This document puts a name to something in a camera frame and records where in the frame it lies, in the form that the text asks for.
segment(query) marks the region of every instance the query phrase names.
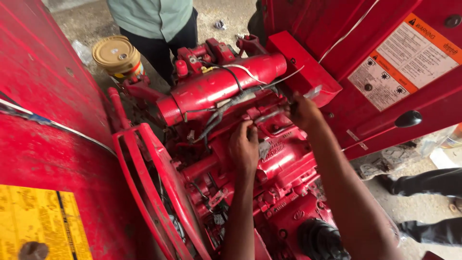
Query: human hand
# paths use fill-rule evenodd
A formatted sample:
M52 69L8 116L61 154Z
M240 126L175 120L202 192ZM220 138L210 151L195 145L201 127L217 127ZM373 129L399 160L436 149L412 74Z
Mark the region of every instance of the human hand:
M252 120L242 122L230 139L230 152L238 170L245 174L255 174L258 164L258 135L257 128L252 126L247 137L248 127Z
M306 131L318 119L323 119L321 111L319 111L313 101L305 98L298 92L294 92L293 99L296 103L292 106L295 106L296 109L293 110L289 106L286 106L285 114L298 128Z

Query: warning sticker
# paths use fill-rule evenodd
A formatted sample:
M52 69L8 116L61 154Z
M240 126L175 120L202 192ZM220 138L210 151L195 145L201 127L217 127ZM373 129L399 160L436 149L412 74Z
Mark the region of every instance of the warning sticker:
M348 77L380 111L462 63L462 50L413 13Z
M45 243L54 260L92 260L72 192L0 185L0 259L17 259L22 246Z

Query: gold bucket lid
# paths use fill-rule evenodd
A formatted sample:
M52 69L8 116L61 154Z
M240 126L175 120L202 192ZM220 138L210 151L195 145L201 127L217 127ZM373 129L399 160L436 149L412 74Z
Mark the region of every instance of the gold bucket lid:
M112 73L125 73L140 61L140 53L123 35L101 39L92 49L95 62Z

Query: mechanic's arm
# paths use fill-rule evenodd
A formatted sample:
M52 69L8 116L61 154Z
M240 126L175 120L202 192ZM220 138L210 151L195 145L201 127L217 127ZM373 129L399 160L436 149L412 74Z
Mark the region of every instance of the mechanic's arm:
M226 223L222 260L255 259L253 190L258 164L258 136L252 121L242 122L231 136L231 156L236 164L237 176L234 196Z
M298 93L286 115L308 134L318 172L342 244L352 259L401 260L383 210L341 152L332 130L311 100Z

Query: dirty floor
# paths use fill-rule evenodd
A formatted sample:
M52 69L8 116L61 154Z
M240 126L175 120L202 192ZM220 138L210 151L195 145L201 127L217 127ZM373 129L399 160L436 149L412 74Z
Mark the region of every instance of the dirty floor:
M73 4L67 5L66 0L49 0L47 2L51 5L51 11L73 6ZM236 0L232 2L195 0L194 6L199 12L197 21L199 42L201 43L207 38L214 37L218 41L223 41L232 46L235 46L235 34L247 33L247 21L255 11L254 0ZM114 24L104 0L90 0L89 3L84 5L54 12L53 16L71 42L77 39L87 46L92 46L102 37L119 33L119 29ZM214 28L215 21L219 19L223 19L228 25L227 30L220 31ZM157 75L145 59L142 59L142 62L153 82L152 86L162 92L167 92L168 86L163 79ZM113 86L113 81L101 69L98 69L94 62L89 64L88 69L103 90ZM397 176L414 175L433 169L436 169L435 165L427 158L408 166L396 174ZM389 195L375 180L365 183L394 221L418 220L433 223L446 218L462 217L462 213L449 210L450 199L446 197L437 195L419 195L409 198L396 197ZM419 244L412 239L403 242L401 249L406 259L409 260L421 259L427 250L440 255L446 260L462 259L462 248Z

